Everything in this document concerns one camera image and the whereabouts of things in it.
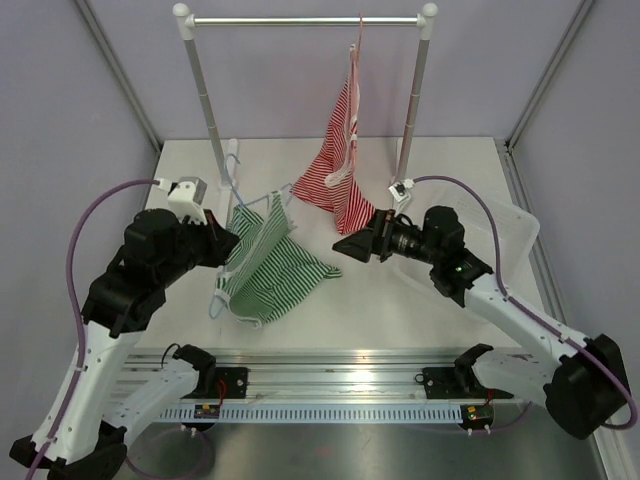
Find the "blue wire hanger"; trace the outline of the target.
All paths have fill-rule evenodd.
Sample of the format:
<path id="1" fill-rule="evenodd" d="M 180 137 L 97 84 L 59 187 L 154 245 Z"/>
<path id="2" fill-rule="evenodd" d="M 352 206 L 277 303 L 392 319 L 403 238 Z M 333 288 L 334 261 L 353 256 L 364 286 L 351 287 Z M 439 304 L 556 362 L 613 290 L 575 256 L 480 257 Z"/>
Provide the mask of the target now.
<path id="1" fill-rule="evenodd" d="M 227 170 L 234 178 L 231 161 L 237 161 L 234 153 L 227 155 Z M 267 302 L 267 290 L 275 284 L 276 247 L 293 230 L 287 213 L 291 195 L 286 187 L 269 192 L 246 202 L 237 190 L 236 199 L 227 229 L 240 241 L 225 266 L 217 273 L 209 314 L 218 318 L 224 311 L 239 321 L 261 327 L 273 310 Z"/>

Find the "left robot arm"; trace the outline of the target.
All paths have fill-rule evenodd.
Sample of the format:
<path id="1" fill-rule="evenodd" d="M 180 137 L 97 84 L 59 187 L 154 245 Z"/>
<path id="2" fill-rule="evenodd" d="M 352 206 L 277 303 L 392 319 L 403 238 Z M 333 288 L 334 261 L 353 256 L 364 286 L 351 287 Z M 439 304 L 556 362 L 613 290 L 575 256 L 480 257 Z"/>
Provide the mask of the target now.
<path id="1" fill-rule="evenodd" d="M 166 209 L 139 212 L 124 243 L 95 279 L 81 310 L 79 347 L 54 406 L 32 435 L 14 441 L 10 457 L 45 469 L 51 479 L 111 479 L 130 446 L 169 404 L 215 388 L 216 359 L 193 345 L 181 347 L 153 379 L 115 408 L 107 406 L 116 378 L 165 304 L 166 290 L 195 267 L 224 265 L 238 244 L 211 211 L 204 222 L 180 221 Z"/>

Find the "green striped tank top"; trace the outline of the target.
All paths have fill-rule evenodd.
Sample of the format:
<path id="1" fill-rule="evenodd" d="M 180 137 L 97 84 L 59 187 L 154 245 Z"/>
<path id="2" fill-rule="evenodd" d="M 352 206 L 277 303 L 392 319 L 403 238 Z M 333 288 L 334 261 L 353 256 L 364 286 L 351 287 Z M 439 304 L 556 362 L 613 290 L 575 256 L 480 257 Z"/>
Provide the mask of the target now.
<path id="1" fill-rule="evenodd" d="M 238 322 L 262 328 L 300 305 L 342 271 L 291 238 L 290 195 L 282 190 L 234 207 L 227 229 L 239 238 L 217 274 L 209 307 L 212 319 L 228 312 Z"/>

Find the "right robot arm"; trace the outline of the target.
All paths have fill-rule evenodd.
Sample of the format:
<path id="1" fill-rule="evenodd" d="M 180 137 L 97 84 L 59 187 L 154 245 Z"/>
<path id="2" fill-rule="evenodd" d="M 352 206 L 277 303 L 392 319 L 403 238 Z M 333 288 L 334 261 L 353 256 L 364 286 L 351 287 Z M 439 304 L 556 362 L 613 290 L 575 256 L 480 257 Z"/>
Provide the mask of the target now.
<path id="1" fill-rule="evenodd" d="M 430 265 L 429 277 L 443 297 L 489 321 L 530 354 L 516 358 L 487 344 L 468 349 L 453 367 L 463 395 L 506 392 L 544 407 L 577 439 L 600 427 L 614 429 L 610 420 L 623 407 L 630 417 L 620 427 L 633 428 L 639 412 L 616 342 L 604 334 L 591 339 L 527 305 L 466 248 L 464 235 L 451 207 L 428 209 L 421 227 L 393 210 L 377 210 L 363 229 L 332 248 L 362 263 L 400 255 Z"/>

